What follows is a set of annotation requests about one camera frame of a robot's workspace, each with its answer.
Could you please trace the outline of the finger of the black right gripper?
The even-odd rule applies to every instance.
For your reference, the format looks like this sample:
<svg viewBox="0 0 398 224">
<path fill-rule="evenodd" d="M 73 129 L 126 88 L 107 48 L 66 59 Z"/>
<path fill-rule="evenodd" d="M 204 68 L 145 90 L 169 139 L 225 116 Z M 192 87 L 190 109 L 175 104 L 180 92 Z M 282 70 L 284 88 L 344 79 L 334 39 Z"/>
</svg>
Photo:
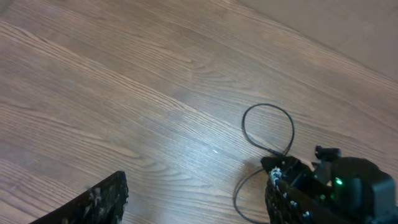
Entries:
<svg viewBox="0 0 398 224">
<path fill-rule="evenodd" d="M 261 164 L 274 187 L 281 181 L 296 187 L 312 174 L 308 165 L 293 156 L 263 157 Z"/>
</svg>

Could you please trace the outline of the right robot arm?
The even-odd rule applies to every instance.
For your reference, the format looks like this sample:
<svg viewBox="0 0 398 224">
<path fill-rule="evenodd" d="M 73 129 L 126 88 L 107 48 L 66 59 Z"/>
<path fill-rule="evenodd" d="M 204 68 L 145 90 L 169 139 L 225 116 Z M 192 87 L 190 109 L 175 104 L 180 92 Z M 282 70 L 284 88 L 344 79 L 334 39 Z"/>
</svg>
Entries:
<svg viewBox="0 0 398 224">
<path fill-rule="evenodd" d="M 397 224 L 394 179 L 367 159 L 315 148 L 308 166 L 293 156 L 263 157 L 271 223 Z"/>
</svg>

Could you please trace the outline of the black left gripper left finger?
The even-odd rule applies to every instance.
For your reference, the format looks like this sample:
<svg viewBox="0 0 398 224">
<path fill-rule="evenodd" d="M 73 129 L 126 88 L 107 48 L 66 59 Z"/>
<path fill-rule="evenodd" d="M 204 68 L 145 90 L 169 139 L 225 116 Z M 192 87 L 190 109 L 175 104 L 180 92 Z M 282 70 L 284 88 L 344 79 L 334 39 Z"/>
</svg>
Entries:
<svg viewBox="0 0 398 224">
<path fill-rule="evenodd" d="M 120 224 L 128 192 L 126 174 L 119 170 L 32 224 Z"/>
</svg>

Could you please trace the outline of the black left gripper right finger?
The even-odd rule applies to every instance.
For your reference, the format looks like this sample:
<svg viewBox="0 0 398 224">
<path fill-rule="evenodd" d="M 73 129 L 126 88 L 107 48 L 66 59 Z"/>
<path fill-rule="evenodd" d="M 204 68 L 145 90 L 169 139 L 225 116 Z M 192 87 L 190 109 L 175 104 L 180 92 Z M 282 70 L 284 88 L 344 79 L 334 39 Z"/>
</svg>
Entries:
<svg viewBox="0 0 398 224">
<path fill-rule="evenodd" d="M 269 172 L 265 201 L 271 223 L 344 224 L 349 222 L 289 185 L 284 180 L 282 170 L 278 167 Z"/>
</svg>

